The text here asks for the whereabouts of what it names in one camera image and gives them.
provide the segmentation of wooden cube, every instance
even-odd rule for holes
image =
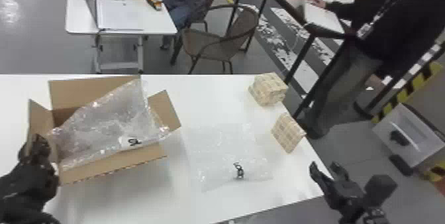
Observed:
[[[289,113],[283,113],[273,126],[272,135],[287,153],[291,153],[306,135],[306,132]]]
[[[287,88],[276,73],[268,73],[255,76],[248,90],[259,105],[267,106],[283,101]]]

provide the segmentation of jeans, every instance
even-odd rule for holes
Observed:
[[[302,120],[321,136],[338,123],[339,117],[365,90],[368,78],[382,64],[381,60],[371,59],[353,44],[347,46],[339,55],[337,63],[321,81],[314,94],[313,106],[305,110]]]
[[[192,12],[189,5],[183,5],[168,11],[168,13],[179,31],[185,27],[185,23]]]

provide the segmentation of plastic bag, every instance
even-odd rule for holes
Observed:
[[[58,146],[60,167],[69,170],[122,150],[139,148],[169,135],[132,80],[100,99],[79,108],[48,138]]]
[[[251,125],[228,123],[181,132],[192,172],[203,191],[231,181],[272,179],[268,159],[256,142]]]

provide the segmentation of id badge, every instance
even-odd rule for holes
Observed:
[[[357,31],[357,37],[360,40],[365,40],[371,33],[372,30],[374,29],[373,25],[369,24],[369,23],[365,23],[363,24],[363,26]]]

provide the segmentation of white desk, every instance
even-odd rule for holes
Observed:
[[[95,70],[100,73],[101,69],[115,69],[115,68],[139,68],[140,72],[143,68],[143,36],[166,34],[173,35],[176,34],[177,30],[173,24],[172,18],[170,17],[167,9],[162,5],[161,11],[156,11],[147,4],[146,0],[126,0],[131,3],[138,5],[140,9],[140,14],[145,21],[142,22],[140,31],[103,31],[100,35],[118,35],[118,36],[137,36],[138,37],[138,63],[136,66],[134,62],[121,62],[120,64],[101,64],[100,53],[101,53],[101,43],[100,38],[96,40],[95,35],[98,33],[99,29],[94,22],[91,13],[89,12],[88,6],[84,0],[66,0],[66,18],[65,18],[65,29],[70,34],[88,34],[93,35],[95,38],[95,47],[97,49],[97,55],[95,56]]]
[[[26,138],[29,98],[50,106],[48,80],[88,78],[81,75],[1,75],[0,99],[4,117],[0,174],[17,162]],[[315,161],[328,173],[306,139],[287,154],[270,134],[273,123],[286,111],[278,103],[260,107],[247,91],[253,76],[143,76],[147,92],[167,89],[182,126],[204,123],[251,122],[256,138],[268,143],[273,179],[233,181],[209,192],[191,182],[191,169],[181,129],[162,143],[168,155],[146,165],[87,182],[64,186],[45,207],[61,223],[209,224],[322,196],[309,176]]]

